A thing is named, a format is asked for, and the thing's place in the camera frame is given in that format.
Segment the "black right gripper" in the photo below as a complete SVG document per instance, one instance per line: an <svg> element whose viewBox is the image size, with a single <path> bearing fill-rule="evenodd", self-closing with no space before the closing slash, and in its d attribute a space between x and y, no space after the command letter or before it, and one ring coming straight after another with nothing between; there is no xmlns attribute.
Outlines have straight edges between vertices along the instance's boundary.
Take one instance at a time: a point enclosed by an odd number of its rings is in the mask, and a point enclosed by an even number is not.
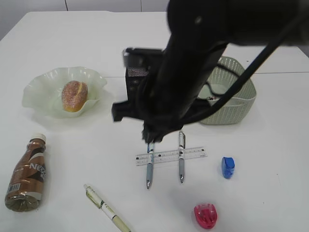
<svg viewBox="0 0 309 232"><path fill-rule="evenodd" d="M160 143L165 135L212 115L211 104L198 98L209 76L203 72L198 79L185 75L157 81L155 75L148 74L134 99L112 105L113 120L120 122L124 117L142 120L142 139L146 143Z"/></svg>

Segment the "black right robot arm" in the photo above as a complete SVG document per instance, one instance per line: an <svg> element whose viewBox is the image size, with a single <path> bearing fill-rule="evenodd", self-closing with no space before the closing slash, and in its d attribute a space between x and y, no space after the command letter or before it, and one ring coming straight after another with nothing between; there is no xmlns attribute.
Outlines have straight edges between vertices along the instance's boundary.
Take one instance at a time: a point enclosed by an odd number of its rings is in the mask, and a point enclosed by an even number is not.
<svg viewBox="0 0 309 232"><path fill-rule="evenodd" d="M142 69L142 78L125 102L112 105L115 122L142 120L145 142L206 119L236 95L280 45L309 41L306 0L171 0L167 7L170 38L165 49L129 47L124 66ZM228 44L264 49L215 104L198 95Z"/></svg>

